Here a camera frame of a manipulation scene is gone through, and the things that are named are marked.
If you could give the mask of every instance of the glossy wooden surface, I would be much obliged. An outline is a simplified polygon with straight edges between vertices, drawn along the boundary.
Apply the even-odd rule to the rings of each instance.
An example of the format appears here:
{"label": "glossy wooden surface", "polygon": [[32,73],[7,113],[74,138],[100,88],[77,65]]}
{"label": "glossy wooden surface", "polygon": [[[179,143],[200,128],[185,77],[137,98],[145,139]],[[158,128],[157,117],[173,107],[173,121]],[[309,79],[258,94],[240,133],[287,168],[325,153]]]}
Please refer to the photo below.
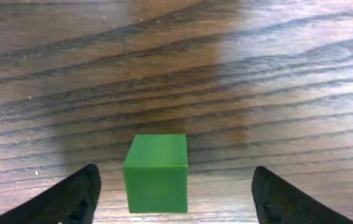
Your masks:
{"label": "glossy wooden surface", "polygon": [[[136,133],[189,135],[188,214],[128,213]],[[353,0],[0,2],[0,214],[91,162],[95,223],[257,223],[257,165],[353,219]]]}

